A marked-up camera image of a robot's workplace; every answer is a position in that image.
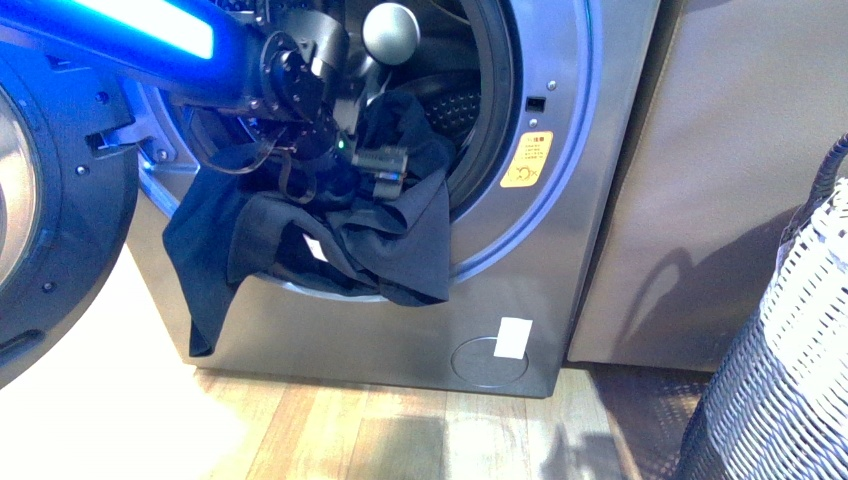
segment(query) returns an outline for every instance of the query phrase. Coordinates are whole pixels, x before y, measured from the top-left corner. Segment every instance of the black fabric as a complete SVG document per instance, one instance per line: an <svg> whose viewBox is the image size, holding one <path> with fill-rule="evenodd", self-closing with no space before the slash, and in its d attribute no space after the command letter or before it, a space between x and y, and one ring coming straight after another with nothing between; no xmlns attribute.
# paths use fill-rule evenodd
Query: black fabric
<svg viewBox="0 0 848 480"><path fill-rule="evenodd" d="M192 316L191 356L213 353L238 286L259 272L340 295L381 294L405 306L448 299L445 177L453 145L433 133L414 96L399 92L376 98L357 133L362 148L407 148L398 199L373 200L373 179L363 175L350 208L323 211L276 190L279 166L244 177L201 169L163 235ZM251 148L222 150L212 161L238 168L252 160ZM327 261L316 258L306 237Z"/></svg>
<svg viewBox="0 0 848 480"><path fill-rule="evenodd" d="M258 151L258 144L233 147L211 161L240 168ZM238 188L240 181L241 177L201 168L162 234L191 313L191 356L212 354L238 288L227 281L226 265L235 219L251 196Z"/></svg>

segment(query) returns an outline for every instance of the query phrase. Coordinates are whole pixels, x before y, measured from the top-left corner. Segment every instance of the white sticker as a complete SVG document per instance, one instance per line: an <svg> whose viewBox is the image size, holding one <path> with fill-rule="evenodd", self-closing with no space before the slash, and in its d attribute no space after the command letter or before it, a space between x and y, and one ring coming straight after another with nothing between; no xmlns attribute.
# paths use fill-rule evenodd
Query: white sticker
<svg viewBox="0 0 848 480"><path fill-rule="evenodd" d="M324 249L321 248L321 242L315 240L307 234L303 234L303 239L306 240L306 246L309 247L309 251L312 252L312 256L321 260L322 262L329 263L327 257L324 255Z"/></svg>
<svg viewBox="0 0 848 480"><path fill-rule="evenodd" d="M524 358L527 341L530 339L530 328L533 320L520 318L501 318L501 328L498 330L498 342L495 345L495 356L502 358Z"/></svg>

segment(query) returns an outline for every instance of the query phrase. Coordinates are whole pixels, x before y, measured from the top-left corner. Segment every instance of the yellow sticker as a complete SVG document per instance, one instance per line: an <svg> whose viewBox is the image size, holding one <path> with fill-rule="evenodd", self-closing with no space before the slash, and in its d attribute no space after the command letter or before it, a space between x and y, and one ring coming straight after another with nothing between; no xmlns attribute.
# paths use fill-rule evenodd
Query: yellow sticker
<svg viewBox="0 0 848 480"><path fill-rule="evenodd" d="M518 150L509 165L501 187L532 187L539 181L542 168L548 161L554 132L528 132L521 136Z"/></svg>

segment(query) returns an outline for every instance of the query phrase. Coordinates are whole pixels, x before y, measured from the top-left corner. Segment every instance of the stainless steel panel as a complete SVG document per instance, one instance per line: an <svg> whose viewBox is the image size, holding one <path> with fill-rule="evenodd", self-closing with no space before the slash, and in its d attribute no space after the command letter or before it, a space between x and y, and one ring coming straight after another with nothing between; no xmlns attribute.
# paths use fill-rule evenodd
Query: stainless steel panel
<svg viewBox="0 0 848 480"><path fill-rule="evenodd" d="M848 128L840 1L684 2L568 358L716 368Z"/></svg>

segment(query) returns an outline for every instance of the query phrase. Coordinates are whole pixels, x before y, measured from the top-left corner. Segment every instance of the laundry basket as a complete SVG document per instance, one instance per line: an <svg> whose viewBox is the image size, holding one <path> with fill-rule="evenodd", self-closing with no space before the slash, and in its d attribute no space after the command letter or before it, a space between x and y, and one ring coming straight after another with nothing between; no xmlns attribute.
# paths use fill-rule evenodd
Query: laundry basket
<svg viewBox="0 0 848 480"><path fill-rule="evenodd" d="M676 478L848 478L848 181L835 181L846 151L848 134L690 420Z"/></svg>

